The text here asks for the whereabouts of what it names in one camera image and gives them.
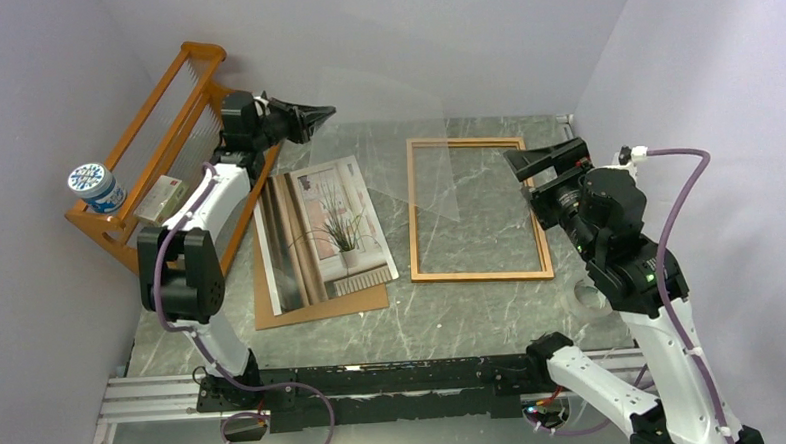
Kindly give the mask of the wooden picture frame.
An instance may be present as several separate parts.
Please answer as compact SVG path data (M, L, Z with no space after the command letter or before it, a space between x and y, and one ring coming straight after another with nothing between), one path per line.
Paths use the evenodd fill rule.
M517 137L410 138L410 279L429 282L554 279L545 231L502 157Z

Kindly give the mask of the plant photo print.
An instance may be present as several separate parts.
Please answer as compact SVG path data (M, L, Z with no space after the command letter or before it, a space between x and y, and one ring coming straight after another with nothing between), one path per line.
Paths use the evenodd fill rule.
M399 274L352 157L270 177L254 208L270 265L314 305Z

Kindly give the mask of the brown backing board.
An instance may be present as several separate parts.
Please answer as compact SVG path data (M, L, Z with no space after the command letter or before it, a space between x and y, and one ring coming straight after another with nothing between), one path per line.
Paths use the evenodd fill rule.
M263 246L263 236L256 229L251 231L251 235L254 239L254 324L258 331L382 310L389 306L384 284L306 306L293 279L270 265L268 252Z

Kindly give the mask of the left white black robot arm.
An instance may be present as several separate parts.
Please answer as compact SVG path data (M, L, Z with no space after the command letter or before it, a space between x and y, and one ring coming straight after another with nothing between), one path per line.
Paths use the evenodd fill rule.
M282 142L307 144L335 106L281 101L266 92L235 91L223 98L222 127L203 177L167 221L137 236L143 307L160 326L184 334L204 360L201 393L248 410L262 403L257 359L221 309L224 272L215 248L234 209L266 181L265 154Z

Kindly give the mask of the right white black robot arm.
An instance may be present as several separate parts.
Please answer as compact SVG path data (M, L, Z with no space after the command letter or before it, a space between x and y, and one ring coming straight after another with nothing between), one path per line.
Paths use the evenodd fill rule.
M559 333L527 348L529 384L580 396L629 444L762 444L762 434L727 405L694 328L688 285L667 242L678 214L711 157L701 150L657 240L644 234L646 197L636 182L644 146L623 147L616 162L598 166L580 138L539 150L511 149L504 157L515 178L555 176L523 194L538 224L560 227L594 287L639 346L654 392L640 389L589 358Z

